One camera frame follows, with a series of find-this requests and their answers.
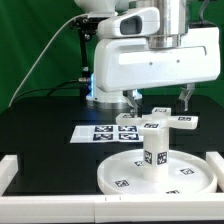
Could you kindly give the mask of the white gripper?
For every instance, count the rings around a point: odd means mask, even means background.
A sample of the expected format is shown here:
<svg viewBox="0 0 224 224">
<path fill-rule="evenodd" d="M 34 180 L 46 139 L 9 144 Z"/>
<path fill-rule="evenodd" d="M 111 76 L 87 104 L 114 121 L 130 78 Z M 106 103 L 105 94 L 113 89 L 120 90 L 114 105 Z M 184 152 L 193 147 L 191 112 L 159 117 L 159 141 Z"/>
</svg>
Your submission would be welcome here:
<svg viewBox="0 0 224 224">
<path fill-rule="evenodd" d="M 151 49 L 145 38 L 104 39 L 95 50 L 96 85 L 104 92 L 126 91 L 133 118 L 142 116 L 134 89 L 185 84 L 177 109 L 187 111 L 197 82 L 214 80 L 221 70 L 219 29 L 193 28 L 181 45 Z"/>
</svg>

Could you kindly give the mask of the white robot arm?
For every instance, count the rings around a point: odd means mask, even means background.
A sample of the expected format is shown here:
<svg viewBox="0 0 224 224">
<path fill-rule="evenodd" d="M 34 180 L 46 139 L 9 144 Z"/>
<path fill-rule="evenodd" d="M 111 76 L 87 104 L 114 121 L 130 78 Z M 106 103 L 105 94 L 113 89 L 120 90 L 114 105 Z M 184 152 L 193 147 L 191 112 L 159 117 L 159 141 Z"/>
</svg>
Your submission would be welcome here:
<svg viewBox="0 0 224 224">
<path fill-rule="evenodd" d="M 219 28 L 189 20 L 191 0 L 74 0 L 99 38 L 89 104 L 132 108 L 142 115 L 140 89 L 181 85 L 182 111 L 195 84 L 220 74 Z"/>
</svg>

